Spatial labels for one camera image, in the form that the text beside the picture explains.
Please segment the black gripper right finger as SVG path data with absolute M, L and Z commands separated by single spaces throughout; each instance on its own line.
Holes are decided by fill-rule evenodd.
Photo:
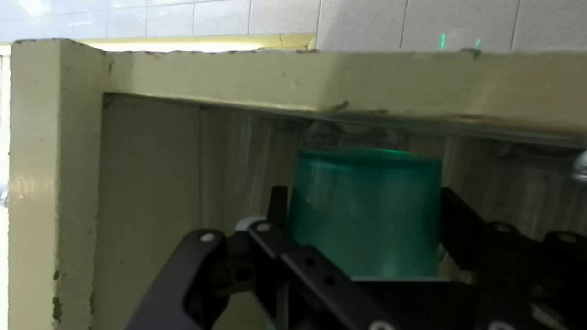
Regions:
M 541 239 L 506 221 L 488 221 L 453 188 L 440 188 L 440 241 L 475 274 L 475 330 L 587 330 L 587 236 L 549 230 Z

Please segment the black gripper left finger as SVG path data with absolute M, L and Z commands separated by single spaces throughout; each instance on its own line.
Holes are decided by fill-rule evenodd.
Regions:
M 284 228 L 288 188 L 273 186 L 264 217 L 231 236 L 180 239 L 125 330 L 213 330 L 237 293 L 253 293 L 275 330 L 398 330 L 398 320 L 312 245 Z

